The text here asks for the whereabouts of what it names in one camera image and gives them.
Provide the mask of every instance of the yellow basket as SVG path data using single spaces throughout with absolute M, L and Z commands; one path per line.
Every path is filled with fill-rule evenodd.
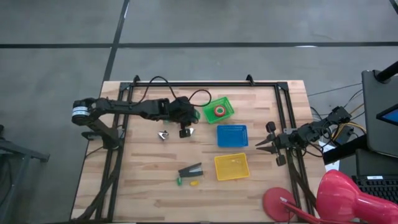
M 249 177 L 249 166 L 245 153 L 214 157 L 218 180 Z

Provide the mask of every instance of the red lamp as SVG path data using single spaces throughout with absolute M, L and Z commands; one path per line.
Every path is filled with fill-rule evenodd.
M 264 211 L 278 222 L 286 222 L 293 213 L 309 223 L 350 223 L 360 218 L 374 224 L 398 223 L 398 205 L 360 191 L 346 175 L 331 170 L 319 185 L 315 218 L 295 206 L 293 195 L 282 188 L 269 189 L 263 197 Z

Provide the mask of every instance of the plastic basket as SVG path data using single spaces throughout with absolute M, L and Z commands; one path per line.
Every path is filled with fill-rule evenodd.
M 233 180 L 249 177 L 249 166 L 245 153 L 214 157 L 217 180 Z
M 225 108 L 225 115 L 222 117 L 218 117 L 214 113 L 214 109 L 216 106 L 221 105 Z M 205 114 L 205 117 L 207 121 L 210 124 L 213 124 L 217 121 L 221 121 L 223 119 L 229 118 L 234 114 L 234 109 L 231 106 L 231 103 L 228 100 L 228 97 L 224 96 L 222 98 L 219 98 L 215 101 L 212 101 L 209 105 L 203 107 L 203 113 Z
M 217 126 L 218 147 L 244 147 L 249 145 L 246 125 Z

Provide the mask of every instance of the green basket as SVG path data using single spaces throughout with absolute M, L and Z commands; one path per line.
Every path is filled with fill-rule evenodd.
M 214 109 L 218 105 L 224 106 L 224 108 L 225 108 L 225 115 L 222 117 L 218 117 L 214 114 Z M 228 97 L 224 96 L 220 99 L 212 101 L 209 105 L 204 106 L 203 113 L 205 114 L 205 117 L 206 117 L 207 121 L 209 122 L 209 124 L 214 124 L 215 122 L 229 118 L 235 112 L 231 106 L 231 103 L 228 100 Z

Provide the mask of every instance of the red lamp shade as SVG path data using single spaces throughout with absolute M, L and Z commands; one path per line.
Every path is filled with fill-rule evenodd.
M 327 172 L 319 185 L 317 211 L 325 220 L 350 221 L 360 218 L 369 223 L 398 223 L 398 205 L 360 191 L 346 175 Z

